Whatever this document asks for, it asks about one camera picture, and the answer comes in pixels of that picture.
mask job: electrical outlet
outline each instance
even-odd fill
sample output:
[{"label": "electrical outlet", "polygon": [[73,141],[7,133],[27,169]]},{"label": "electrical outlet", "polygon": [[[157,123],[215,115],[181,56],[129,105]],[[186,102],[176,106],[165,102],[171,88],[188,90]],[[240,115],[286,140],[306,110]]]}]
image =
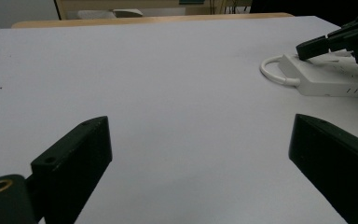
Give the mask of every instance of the electrical outlet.
[{"label": "electrical outlet", "polygon": [[358,64],[352,56],[328,53],[305,62],[284,54],[278,67],[290,78],[299,78],[298,91],[311,96],[358,97]]}]

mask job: wooden table edge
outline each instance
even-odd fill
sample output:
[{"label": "wooden table edge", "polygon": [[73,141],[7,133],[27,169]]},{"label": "wooden table edge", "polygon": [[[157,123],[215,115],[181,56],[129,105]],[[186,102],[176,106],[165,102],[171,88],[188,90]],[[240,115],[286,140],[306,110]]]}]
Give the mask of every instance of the wooden table edge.
[{"label": "wooden table edge", "polygon": [[252,13],[252,14],[218,14],[218,15],[194,15],[194,16],[115,18],[115,19],[95,19],[95,20],[20,21],[14,23],[11,26],[11,28],[47,28],[47,27],[156,23],[156,22],[167,22],[167,21],[211,21],[211,20],[236,20],[236,19],[265,19],[265,18],[280,18],[280,17],[293,17],[293,15],[284,12],[276,12],[276,13]]}]

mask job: power strip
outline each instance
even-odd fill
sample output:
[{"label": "power strip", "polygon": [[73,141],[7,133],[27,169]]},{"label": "power strip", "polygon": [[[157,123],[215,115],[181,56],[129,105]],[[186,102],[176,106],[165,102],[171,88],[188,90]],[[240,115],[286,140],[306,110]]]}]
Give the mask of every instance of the power strip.
[{"label": "power strip", "polygon": [[358,97],[358,64],[352,56],[328,53],[301,61],[284,54],[278,67],[289,78],[299,78],[298,91],[310,96]]}]

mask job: white tabletop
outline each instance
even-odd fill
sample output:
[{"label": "white tabletop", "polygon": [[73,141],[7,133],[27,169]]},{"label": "white tabletop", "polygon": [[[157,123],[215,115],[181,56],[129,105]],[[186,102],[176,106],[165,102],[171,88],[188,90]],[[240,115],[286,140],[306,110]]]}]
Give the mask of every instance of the white tabletop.
[{"label": "white tabletop", "polygon": [[358,98],[259,72],[315,17],[0,31],[0,175],[106,115],[113,162],[76,223],[346,223],[288,159],[296,113],[358,136]]}]

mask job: white cable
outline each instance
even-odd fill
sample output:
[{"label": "white cable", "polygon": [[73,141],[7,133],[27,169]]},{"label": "white cable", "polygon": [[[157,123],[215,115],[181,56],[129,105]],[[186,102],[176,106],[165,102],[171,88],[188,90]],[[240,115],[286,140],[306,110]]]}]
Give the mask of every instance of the white cable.
[{"label": "white cable", "polygon": [[273,82],[276,82],[278,84],[285,85],[285,86],[299,86],[300,85],[300,79],[299,78],[279,77],[279,76],[273,75],[269,71],[267,71],[266,65],[269,64],[269,63],[278,63],[280,61],[281,57],[282,57],[282,55],[275,56],[275,57],[272,57],[272,58],[267,58],[266,60],[264,60],[260,64],[261,73],[265,77],[267,77],[269,80],[271,80]]}]

